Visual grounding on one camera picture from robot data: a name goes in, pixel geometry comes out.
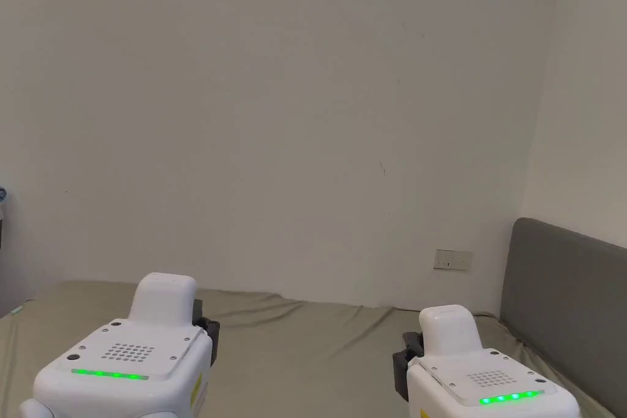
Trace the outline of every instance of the beige bed sheet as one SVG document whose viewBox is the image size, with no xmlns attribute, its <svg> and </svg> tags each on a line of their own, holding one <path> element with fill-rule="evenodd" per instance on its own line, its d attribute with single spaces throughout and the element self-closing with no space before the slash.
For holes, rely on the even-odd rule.
<svg viewBox="0 0 627 418">
<path fill-rule="evenodd" d="M 0 319 L 0 418 L 18 417 L 36 373 L 98 326 L 128 314 L 135 285 L 62 283 Z M 394 391 L 391 355 L 418 314 L 300 302 L 276 294 L 199 290 L 220 321 L 217 362 L 201 418 L 408 418 Z M 495 318 L 477 316 L 484 346 L 508 354 L 579 400 L 582 415 L 611 417 Z"/>
</svg>

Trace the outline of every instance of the electrical outlet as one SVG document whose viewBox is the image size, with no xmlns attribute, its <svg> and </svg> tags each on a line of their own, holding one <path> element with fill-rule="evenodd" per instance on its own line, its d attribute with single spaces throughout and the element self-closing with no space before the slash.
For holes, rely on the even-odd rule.
<svg viewBox="0 0 627 418">
<path fill-rule="evenodd" d="M 472 252 L 436 250 L 434 269 L 458 269 L 467 271 L 472 263 Z"/>
</svg>

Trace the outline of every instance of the green led light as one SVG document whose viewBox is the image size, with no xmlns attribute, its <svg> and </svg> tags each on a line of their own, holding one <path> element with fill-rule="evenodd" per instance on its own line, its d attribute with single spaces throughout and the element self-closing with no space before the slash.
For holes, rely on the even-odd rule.
<svg viewBox="0 0 627 418">
<path fill-rule="evenodd" d="M 148 375 L 139 375 L 139 374 L 123 374 L 121 372 L 107 372 L 103 370 L 88 370 L 88 369 L 72 369 L 73 374 L 82 374 L 82 375 L 99 375 L 104 377 L 115 377 L 115 378 L 127 378 L 133 381 L 147 381 Z"/>
<path fill-rule="evenodd" d="M 496 397 L 486 397 L 486 398 L 480 399 L 479 402 L 482 405 L 487 405 L 488 403 L 494 403 L 495 401 L 518 400 L 520 398 L 525 398 L 525 397 L 535 397 L 543 393 L 544 393 L 544 390 L 529 390 L 528 392 L 518 392 L 517 394 L 512 394 L 512 395 L 497 395 Z"/>
</svg>

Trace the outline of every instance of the headboard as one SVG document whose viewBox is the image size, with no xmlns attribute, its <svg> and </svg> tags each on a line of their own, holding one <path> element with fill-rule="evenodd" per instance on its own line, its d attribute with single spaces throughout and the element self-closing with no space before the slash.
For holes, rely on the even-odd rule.
<svg viewBox="0 0 627 418">
<path fill-rule="evenodd" d="M 501 319 L 584 392 L 627 417 L 625 248 L 518 219 Z"/>
</svg>

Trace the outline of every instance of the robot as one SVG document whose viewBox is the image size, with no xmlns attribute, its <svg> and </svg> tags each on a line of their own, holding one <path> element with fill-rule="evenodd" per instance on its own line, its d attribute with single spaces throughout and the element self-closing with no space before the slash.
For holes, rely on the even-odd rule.
<svg viewBox="0 0 627 418">
<path fill-rule="evenodd" d="M 481 345 L 472 314 L 460 305 L 420 312 L 422 333 L 403 335 L 392 356 L 398 394 L 411 418 L 577 418 L 564 388 Z"/>
<path fill-rule="evenodd" d="M 37 374 L 22 418 L 193 418 L 203 406 L 220 325 L 192 278 L 153 272 L 128 318 L 102 325 Z"/>
</svg>

